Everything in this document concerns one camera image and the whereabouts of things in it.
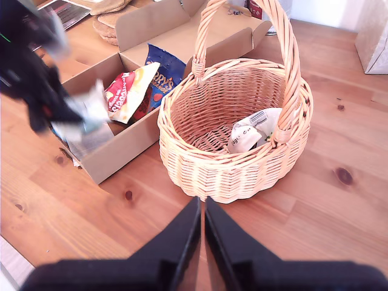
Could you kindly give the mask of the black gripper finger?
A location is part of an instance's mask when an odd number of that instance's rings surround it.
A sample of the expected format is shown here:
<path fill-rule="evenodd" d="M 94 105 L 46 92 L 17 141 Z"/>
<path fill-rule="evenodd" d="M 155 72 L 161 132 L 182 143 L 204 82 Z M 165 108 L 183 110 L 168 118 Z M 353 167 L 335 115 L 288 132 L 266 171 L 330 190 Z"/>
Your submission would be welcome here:
<path fill-rule="evenodd" d="M 201 201 L 194 197 L 166 228 L 128 260 L 129 290 L 177 290 L 201 232 Z"/>
<path fill-rule="evenodd" d="M 245 232 L 212 198 L 206 199 L 205 235 L 227 290 L 280 290 L 281 259 Z"/>
<path fill-rule="evenodd" d="M 64 100 L 50 102 L 41 106 L 44 117 L 50 122 L 77 123 L 83 121 Z"/>

